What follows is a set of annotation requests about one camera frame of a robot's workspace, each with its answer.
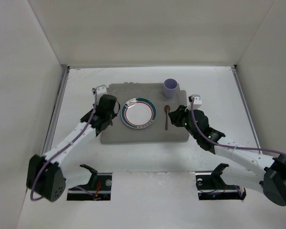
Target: wooden spoon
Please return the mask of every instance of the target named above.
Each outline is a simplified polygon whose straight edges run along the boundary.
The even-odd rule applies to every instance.
[[[168,118],[168,113],[170,112],[170,106],[169,105],[165,105],[164,107],[164,111],[165,111],[165,114],[166,114],[166,121],[165,121],[165,130],[168,129],[168,123],[167,123],[167,118]]]

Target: cable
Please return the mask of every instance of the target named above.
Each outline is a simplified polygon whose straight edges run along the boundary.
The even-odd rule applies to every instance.
[[[212,192],[203,192],[203,191],[201,191],[200,189],[198,189],[198,191],[200,191],[200,192],[202,192],[202,193],[213,193],[213,192],[215,192],[215,191],[217,191],[218,189],[215,189],[215,190],[213,190]]]
[[[278,150],[274,150],[274,149],[265,149],[265,148],[252,148],[252,147],[241,147],[241,146],[229,146],[229,145],[222,145],[222,144],[219,144],[217,142],[214,142],[212,140],[210,140],[209,138],[207,138],[203,133],[202,131],[199,129],[198,127],[198,124],[196,122],[196,119],[195,119],[195,115],[194,115],[194,99],[192,100],[191,102],[191,114],[192,114],[192,119],[193,119],[193,122],[194,122],[194,125],[197,129],[197,131],[199,132],[199,134],[206,140],[208,141],[209,143],[215,145],[215,146],[220,146],[220,147],[224,147],[224,148],[230,148],[230,149],[242,149],[242,150],[257,150],[257,151],[266,151],[266,152],[271,152],[271,153],[276,153],[276,154],[280,154],[280,155],[284,155],[286,156],[286,153],[284,152],[281,152],[281,151],[278,151]]]
[[[218,189],[215,189],[214,191],[212,191],[212,192],[203,192],[203,191],[201,191],[201,190],[199,190],[198,189],[198,191],[200,191],[200,192],[202,192],[202,193],[214,193],[214,194],[222,194],[222,193],[224,193],[225,191],[226,191],[226,189],[227,189],[227,186],[225,186],[225,189],[223,190],[223,192],[219,192],[219,193],[214,193],[215,191],[217,191]]]
[[[75,186],[75,188],[78,188],[78,189],[80,189],[81,191],[84,191],[85,193],[87,193],[87,194],[90,195],[90,196],[94,196],[93,193],[89,192],[88,190],[86,190],[86,189],[84,189],[84,188],[82,188],[82,187],[80,187],[80,186]]]
[[[236,188],[236,190],[237,190],[237,192],[238,192],[238,194],[239,194],[239,197],[241,198],[242,197],[242,193],[241,193],[241,191],[240,191],[240,187],[239,186],[236,186],[236,185],[234,185],[235,186],[235,188]]]
[[[94,194],[94,196],[93,196],[93,200],[97,197],[97,193],[98,193],[98,191],[100,191],[100,189],[101,189],[101,182],[99,181],[99,182],[96,184],[96,186],[97,186],[97,189],[96,189],[95,194]]]
[[[90,121],[92,120],[92,117],[95,113],[95,108],[96,108],[96,103],[97,103],[97,93],[96,93],[96,89],[97,88],[93,88],[92,91],[93,93],[95,93],[95,103],[93,104],[93,110],[91,112],[91,115],[89,117],[89,120],[87,121],[85,127],[82,129],[82,131],[70,142],[68,143],[64,148],[62,148],[60,151],[58,151],[56,154],[54,154],[46,163],[44,163],[44,165],[41,167],[41,169],[39,170],[37,176],[35,177],[35,180],[33,182],[32,185],[32,189],[31,189],[31,195],[30,198],[32,201],[36,201],[36,200],[40,200],[43,197],[39,197],[39,198],[34,198],[34,192],[35,192],[35,188],[37,185],[37,182],[40,178],[40,176],[42,175],[43,171],[46,169],[46,167],[48,166],[48,164],[54,159],[56,158],[58,155],[60,155],[61,153],[63,153],[65,150],[67,150],[77,139],[79,139],[81,137],[81,135],[85,132],[85,130],[87,129],[88,125],[90,124]]]

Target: cup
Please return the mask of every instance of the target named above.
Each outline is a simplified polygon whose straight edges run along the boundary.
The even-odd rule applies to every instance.
[[[172,98],[177,91],[178,83],[174,79],[167,79],[163,84],[163,93],[166,98]]]

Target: white table surface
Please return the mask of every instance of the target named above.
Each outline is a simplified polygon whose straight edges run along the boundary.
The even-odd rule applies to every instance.
[[[91,108],[91,88],[111,83],[161,83],[175,78],[187,95],[199,94],[210,125],[245,146],[256,146],[230,67],[73,69],[63,98],[53,146]],[[18,229],[71,228],[285,228],[286,207],[247,190],[238,200],[199,201],[193,172],[231,161],[186,143],[101,145],[91,141],[70,166],[88,164],[113,172],[111,201],[30,201],[27,193]]]
[[[211,127],[240,144],[256,146],[230,67],[72,69],[52,146],[64,139],[91,109],[93,87],[124,82],[162,83],[167,78],[176,79],[187,95],[201,96],[200,109],[209,117]],[[186,143],[124,145],[102,145],[98,137],[77,153],[70,166],[82,163],[99,172],[159,172],[213,170],[231,161],[202,150],[191,137]]]

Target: gray mat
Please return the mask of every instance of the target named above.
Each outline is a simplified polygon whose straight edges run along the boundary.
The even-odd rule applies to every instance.
[[[121,111],[109,126],[102,132],[102,144],[144,143],[144,142],[185,142],[189,134],[185,128],[175,127],[168,118],[168,130],[165,130],[164,106],[169,105],[170,111],[175,111],[179,105],[187,105],[186,92],[178,90],[173,98],[163,95],[162,83],[114,83],[107,89],[111,95],[117,97],[121,106],[130,99],[142,97],[150,100],[156,107],[157,116],[152,125],[145,129],[132,129],[125,125],[121,118]]]

